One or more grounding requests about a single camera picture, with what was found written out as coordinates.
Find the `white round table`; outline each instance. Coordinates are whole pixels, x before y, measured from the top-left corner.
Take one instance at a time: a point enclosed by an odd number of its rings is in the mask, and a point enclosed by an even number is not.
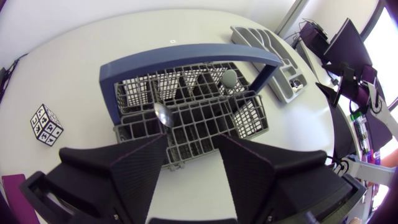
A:
[[[164,10],[95,22],[36,48],[20,61],[0,104],[0,174],[23,173],[28,178],[37,170],[47,173],[60,163],[61,147],[87,149],[116,143],[99,85],[101,65],[176,44],[232,43],[232,25],[264,29],[227,12]],[[253,141],[296,151],[322,149],[332,155],[333,123],[326,98],[307,64],[280,41],[303,71],[308,87],[287,105],[268,86],[261,90],[269,131]],[[258,74],[251,63],[236,65],[249,82]],[[36,140],[30,126],[42,103],[65,128],[53,147]],[[175,172],[162,170],[150,217],[236,217],[220,154],[195,159]]]

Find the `spoon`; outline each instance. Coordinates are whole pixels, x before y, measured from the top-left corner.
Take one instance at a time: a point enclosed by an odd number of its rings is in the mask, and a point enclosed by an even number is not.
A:
[[[159,121],[166,127],[172,128],[174,126],[172,112],[161,103],[154,103],[155,114]]]

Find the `blue handle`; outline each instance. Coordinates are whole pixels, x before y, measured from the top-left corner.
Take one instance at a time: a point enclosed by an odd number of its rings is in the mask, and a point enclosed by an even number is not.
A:
[[[202,62],[245,61],[264,63],[255,81],[249,87],[258,93],[282,65],[273,53],[256,47],[236,44],[188,44],[148,50],[130,55],[101,66],[99,84],[106,107],[115,125],[120,124],[114,84],[150,72]]]

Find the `utensil organizer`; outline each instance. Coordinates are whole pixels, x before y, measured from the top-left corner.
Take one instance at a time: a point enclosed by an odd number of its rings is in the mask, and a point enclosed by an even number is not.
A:
[[[301,69],[270,31],[240,26],[231,26],[231,29],[233,31],[231,40],[235,44],[263,49],[276,54],[281,59],[282,66],[275,71],[269,82],[269,86],[280,101],[289,103],[304,91],[307,87],[307,80]],[[253,63],[253,65],[259,71],[264,68],[263,63]],[[296,80],[303,85],[303,88],[294,92],[291,82]]]

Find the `wall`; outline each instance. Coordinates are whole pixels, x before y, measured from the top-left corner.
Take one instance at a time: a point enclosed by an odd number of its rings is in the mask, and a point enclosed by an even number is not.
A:
[[[378,0],[311,0],[285,37],[298,32],[302,18],[312,19],[328,33],[329,40],[339,31],[346,18],[350,18],[358,32],[365,28]]]
[[[0,13],[0,68],[10,66],[18,56],[58,35],[109,17],[156,9],[214,9],[248,17],[275,30],[293,2],[294,0],[10,0]]]

